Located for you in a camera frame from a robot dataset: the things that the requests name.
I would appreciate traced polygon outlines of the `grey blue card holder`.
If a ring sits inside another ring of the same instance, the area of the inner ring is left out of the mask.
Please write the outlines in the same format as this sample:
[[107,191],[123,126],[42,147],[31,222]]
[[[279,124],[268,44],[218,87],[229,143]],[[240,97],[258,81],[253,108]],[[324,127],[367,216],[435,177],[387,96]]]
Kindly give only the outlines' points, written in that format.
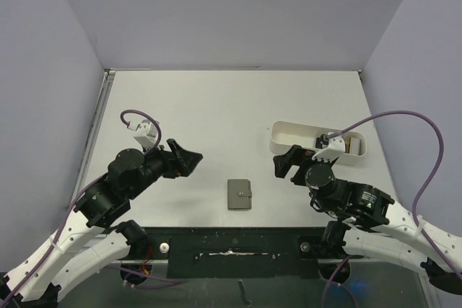
[[248,179],[227,181],[227,209],[229,211],[249,211],[252,208],[252,190]]

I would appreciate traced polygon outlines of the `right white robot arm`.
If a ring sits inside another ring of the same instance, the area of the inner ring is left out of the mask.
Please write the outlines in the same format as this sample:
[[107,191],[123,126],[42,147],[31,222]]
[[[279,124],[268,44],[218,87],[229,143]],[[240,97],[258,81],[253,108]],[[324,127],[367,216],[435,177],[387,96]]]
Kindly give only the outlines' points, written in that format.
[[461,238],[437,228],[412,213],[389,194],[372,185],[337,178],[333,165],[344,153],[335,138],[317,151],[292,146],[273,158],[274,174],[309,190],[310,206],[328,214],[322,250],[331,257],[342,252],[376,258],[428,277],[441,291],[461,294]]

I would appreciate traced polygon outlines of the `white plastic tray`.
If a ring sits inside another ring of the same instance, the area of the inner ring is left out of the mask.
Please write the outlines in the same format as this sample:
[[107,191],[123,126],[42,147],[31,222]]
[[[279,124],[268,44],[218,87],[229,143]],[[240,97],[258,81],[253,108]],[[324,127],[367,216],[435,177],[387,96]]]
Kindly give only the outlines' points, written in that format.
[[[315,139],[321,134],[336,132],[339,132],[339,130],[279,120],[275,122],[271,128],[269,146],[271,152],[274,154],[284,154],[292,145],[300,145],[304,149],[317,151],[318,149],[315,148]],[[343,134],[342,138],[345,139],[350,136],[360,139],[361,154],[351,155],[345,151],[337,162],[342,165],[354,166],[365,158],[367,153],[367,142],[361,133],[354,131]]]

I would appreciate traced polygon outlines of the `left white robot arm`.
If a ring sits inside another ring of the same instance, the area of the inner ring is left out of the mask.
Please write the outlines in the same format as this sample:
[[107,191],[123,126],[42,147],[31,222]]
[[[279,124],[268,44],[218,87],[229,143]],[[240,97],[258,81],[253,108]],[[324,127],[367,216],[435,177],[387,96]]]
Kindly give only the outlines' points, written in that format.
[[108,171],[79,193],[66,217],[28,259],[1,278],[2,306],[39,299],[55,275],[93,237],[109,228],[131,207],[130,202],[159,178],[189,176],[203,159],[185,150],[176,140],[170,147],[124,149],[108,165]]

